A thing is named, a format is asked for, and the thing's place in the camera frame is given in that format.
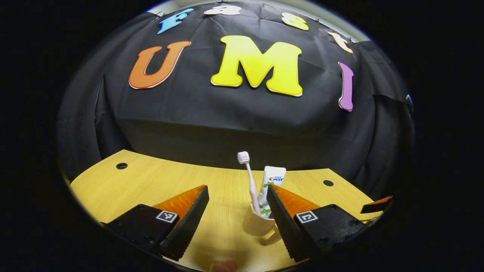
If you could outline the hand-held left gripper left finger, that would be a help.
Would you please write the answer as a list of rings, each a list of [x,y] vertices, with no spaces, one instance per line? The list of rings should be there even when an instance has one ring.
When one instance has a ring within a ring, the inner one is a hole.
[[[137,248],[178,261],[192,241],[208,202],[208,186],[200,185],[155,206],[138,204],[104,228]]]

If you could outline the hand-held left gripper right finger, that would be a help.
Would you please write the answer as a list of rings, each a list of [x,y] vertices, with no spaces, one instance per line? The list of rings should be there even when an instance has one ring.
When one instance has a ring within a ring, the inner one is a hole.
[[[336,204],[296,208],[293,203],[302,204],[303,198],[276,185],[268,186],[267,200],[284,245],[295,262],[320,258],[365,231],[365,223]]]

